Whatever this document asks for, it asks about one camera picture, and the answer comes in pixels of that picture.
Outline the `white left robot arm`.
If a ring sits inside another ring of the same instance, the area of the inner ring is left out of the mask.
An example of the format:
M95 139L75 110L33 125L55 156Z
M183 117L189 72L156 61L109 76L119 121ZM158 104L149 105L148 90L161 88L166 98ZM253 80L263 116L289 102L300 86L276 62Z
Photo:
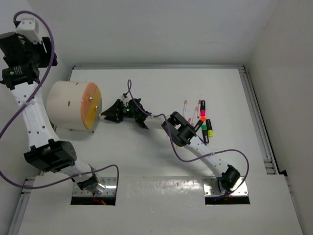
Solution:
M6 85L19 105L27 131L30 150L25 160L43 172L61 172L81 190L102 194L105 186L96 169L77 158L73 145L56 135L45 109L39 69L56 66L54 42L49 37L29 39L16 32L0 36L0 48L8 68L2 70L2 84Z

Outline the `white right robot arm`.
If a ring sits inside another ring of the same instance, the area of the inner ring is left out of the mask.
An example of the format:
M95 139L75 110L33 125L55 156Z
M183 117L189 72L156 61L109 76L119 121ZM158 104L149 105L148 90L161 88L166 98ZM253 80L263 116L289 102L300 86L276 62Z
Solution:
M110 108L101 113L101 116L116 123L122 122L125 118L132 118L142 129L164 130L173 145L190 151L212 171L223 193L231 194L241 175L235 167L216 156L197 136L196 132L203 122L198 121L194 127L178 112L173 112L169 116L153 115L143 109L140 101L140 98L117 99Z

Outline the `orange highlighter black body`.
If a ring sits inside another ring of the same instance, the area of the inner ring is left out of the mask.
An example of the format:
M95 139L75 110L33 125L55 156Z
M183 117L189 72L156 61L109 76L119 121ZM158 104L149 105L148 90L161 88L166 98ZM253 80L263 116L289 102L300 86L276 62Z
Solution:
M194 131L195 133L201 128L202 124L206 121L205 116L201 116L198 122L194 125Z

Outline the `pink highlighter black body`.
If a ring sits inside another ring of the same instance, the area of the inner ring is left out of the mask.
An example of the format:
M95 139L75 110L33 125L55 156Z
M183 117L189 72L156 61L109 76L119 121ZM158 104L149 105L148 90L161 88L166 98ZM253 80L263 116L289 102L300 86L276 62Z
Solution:
M205 117L206 116L206 103L205 100L201 100L200 102L200 116Z

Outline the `cylindrical beige drawer container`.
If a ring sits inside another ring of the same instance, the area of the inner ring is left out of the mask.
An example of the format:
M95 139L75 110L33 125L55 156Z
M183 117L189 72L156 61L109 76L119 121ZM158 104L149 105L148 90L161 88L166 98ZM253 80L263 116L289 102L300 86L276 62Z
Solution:
M58 81L46 101L49 120L68 130L93 131L101 109L101 92L93 82Z

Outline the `yellow highlighter black body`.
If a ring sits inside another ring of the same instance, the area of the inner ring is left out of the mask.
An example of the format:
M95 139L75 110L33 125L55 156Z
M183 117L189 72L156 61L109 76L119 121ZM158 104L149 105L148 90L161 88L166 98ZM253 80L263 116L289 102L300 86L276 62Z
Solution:
M208 136L210 138L214 137L214 132L213 132L213 128L212 128L212 124L211 124L210 119L206 120L206 126L207 126Z

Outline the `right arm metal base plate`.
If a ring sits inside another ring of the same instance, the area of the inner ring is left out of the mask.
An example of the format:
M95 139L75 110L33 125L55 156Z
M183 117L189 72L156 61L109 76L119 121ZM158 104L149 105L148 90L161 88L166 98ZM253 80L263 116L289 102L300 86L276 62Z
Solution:
M218 197L225 194L225 189L223 189L222 186L218 186L216 177L203 177L202 182L205 197ZM249 196L247 185L243 176L239 178L231 191L233 192L229 195L230 197Z

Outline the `green highlighter black body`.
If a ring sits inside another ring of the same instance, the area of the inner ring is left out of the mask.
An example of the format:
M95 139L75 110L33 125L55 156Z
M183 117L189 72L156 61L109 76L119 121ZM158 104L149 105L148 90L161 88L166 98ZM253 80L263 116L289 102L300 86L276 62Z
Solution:
M208 136L208 129L207 129L207 125L203 124L201 126L201 131L202 131L202 136L203 136L203 141L208 144L209 143L209 136Z

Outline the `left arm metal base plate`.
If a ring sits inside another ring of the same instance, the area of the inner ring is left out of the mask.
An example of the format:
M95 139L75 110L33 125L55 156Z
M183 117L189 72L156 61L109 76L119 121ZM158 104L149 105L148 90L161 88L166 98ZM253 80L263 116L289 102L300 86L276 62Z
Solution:
M115 197L116 196L116 177L100 177L100 186L97 187L96 197ZM74 185L72 191L73 197L92 197L93 194L87 190L81 190L77 185Z

